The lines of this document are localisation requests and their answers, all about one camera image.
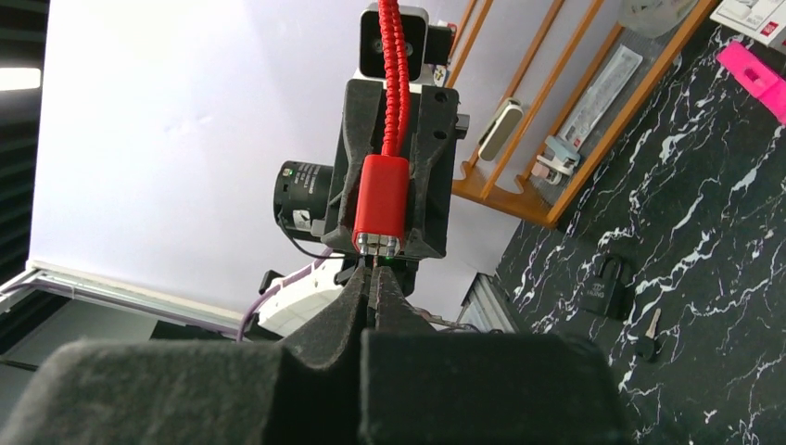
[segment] plastic bag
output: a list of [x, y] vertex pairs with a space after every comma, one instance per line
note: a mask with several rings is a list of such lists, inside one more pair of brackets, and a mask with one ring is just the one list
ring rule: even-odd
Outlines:
[[677, 26], [696, 3], [698, 0], [622, 0], [619, 24], [654, 39]]

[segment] marble countertop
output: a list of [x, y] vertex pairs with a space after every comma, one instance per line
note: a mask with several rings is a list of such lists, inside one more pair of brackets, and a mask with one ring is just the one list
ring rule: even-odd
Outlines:
[[[786, 442], [786, 134], [716, 62], [706, 23], [579, 195], [564, 227], [523, 223], [498, 276], [534, 332], [607, 354], [638, 443]], [[625, 322], [578, 303], [605, 253], [631, 264]], [[660, 308], [654, 363], [634, 354]]]

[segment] light fixture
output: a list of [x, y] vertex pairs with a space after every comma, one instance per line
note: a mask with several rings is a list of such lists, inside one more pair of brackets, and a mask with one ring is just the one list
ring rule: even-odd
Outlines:
[[29, 90], [41, 86], [37, 68], [0, 68], [0, 91]]

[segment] key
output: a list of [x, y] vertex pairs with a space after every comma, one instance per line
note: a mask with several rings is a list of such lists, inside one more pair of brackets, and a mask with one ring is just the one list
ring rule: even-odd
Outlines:
[[655, 356], [657, 355], [658, 342], [655, 339], [655, 336], [657, 335], [658, 319], [660, 318], [661, 309], [658, 308], [655, 310], [653, 320], [650, 322], [650, 327], [647, 329], [647, 332], [644, 333], [644, 337], [639, 337], [639, 339], [636, 341], [636, 345], [634, 346], [636, 355], [647, 362], [653, 362], [655, 360]]

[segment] black padlock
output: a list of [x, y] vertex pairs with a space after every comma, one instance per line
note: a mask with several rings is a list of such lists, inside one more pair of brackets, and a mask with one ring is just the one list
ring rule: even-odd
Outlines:
[[614, 320], [628, 317], [627, 288], [622, 283], [625, 260], [619, 255], [606, 255], [598, 272], [584, 284], [584, 295], [578, 307]]

